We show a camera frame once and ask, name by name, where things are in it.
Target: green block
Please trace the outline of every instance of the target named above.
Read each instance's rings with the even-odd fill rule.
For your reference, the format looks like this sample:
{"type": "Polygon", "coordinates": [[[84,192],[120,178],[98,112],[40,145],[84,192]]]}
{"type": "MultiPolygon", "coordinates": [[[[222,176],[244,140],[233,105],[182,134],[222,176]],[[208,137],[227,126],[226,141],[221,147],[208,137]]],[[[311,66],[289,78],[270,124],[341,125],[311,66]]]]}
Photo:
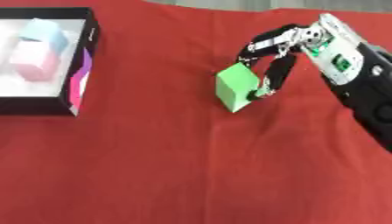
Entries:
{"type": "Polygon", "coordinates": [[[256,90],[260,79],[241,62],[221,71],[216,76],[216,95],[231,112],[237,112],[251,101],[248,94],[256,90]]]}

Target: pastel cube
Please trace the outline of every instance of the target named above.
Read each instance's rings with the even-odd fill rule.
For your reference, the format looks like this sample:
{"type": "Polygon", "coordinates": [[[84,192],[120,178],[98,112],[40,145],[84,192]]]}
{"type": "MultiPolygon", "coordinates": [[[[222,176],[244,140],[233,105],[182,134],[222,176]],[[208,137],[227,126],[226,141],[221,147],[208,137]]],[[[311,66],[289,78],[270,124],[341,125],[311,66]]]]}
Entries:
{"type": "Polygon", "coordinates": [[[58,55],[61,55],[68,45],[67,37],[57,23],[39,18],[30,21],[19,37],[22,40],[49,42],[58,55]]]}
{"type": "Polygon", "coordinates": [[[49,81],[60,59],[48,43],[20,41],[10,57],[10,63],[27,81],[49,81]]]}
{"type": "Polygon", "coordinates": [[[234,113],[250,104],[247,97],[258,88],[260,79],[242,63],[237,63],[218,73],[215,85],[216,95],[234,113]]]}

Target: black box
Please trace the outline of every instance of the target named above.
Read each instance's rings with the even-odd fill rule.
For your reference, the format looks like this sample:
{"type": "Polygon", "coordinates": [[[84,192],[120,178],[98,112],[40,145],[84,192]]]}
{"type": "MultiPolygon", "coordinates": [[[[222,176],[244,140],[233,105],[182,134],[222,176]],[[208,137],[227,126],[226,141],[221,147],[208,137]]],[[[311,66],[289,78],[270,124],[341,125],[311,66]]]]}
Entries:
{"type": "Polygon", "coordinates": [[[47,83],[22,80],[4,68],[0,72],[0,115],[77,116],[100,26],[90,8],[0,8],[0,37],[2,29],[9,29],[4,27],[15,25],[12,29],[17,30],[34,18],[51,20],[64,28],[69,48],[58,76],[47,83]]]}

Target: red cloth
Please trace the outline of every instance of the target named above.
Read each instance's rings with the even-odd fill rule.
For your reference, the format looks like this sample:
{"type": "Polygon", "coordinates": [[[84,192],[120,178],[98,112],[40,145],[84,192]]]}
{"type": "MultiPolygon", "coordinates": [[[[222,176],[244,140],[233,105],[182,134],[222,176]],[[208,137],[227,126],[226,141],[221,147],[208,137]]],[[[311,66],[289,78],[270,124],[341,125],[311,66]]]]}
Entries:
{"type": "MultiPolygon", "coordinates": [[[[214,95],[214,73],[252,37],[321,11],[1,4],[77,5],[103,31],[81,115],[0,117],[1,224],[392,222],[392,156],[306,57],[281,92],[237,114],[214,95]]],[[[335,15],[392,47],[392,15],[335,15]]]]}

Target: robotic arm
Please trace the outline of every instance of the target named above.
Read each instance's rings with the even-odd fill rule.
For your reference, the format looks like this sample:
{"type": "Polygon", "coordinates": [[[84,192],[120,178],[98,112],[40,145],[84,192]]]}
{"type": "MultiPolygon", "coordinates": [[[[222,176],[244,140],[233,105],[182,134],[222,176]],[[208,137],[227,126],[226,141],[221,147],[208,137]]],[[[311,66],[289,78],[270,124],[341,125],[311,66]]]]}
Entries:
{"type": "MultiPolygon", "coordinates": [[[[353,111],[354,118],[392,152],[392,56],[370,45],[328,13],[321,14],[319,21],[310,26],[288,24],[266,32],[241,50],[237,65],[246,67],[249,72],[261,57],[269,54],[276,57],[261,85],[251,88],[246,95],[247,102],[238,108],[276,93],[295,65],[297,53],[305,53],[311,59],[328,87],[353,111]]],[[[218,74],[218,79],[225,73],[228,71],[218,74]]],[[[219,85],[217,81],[217,95],[228,106],[221,97],[223,92],[219,85]]]]}

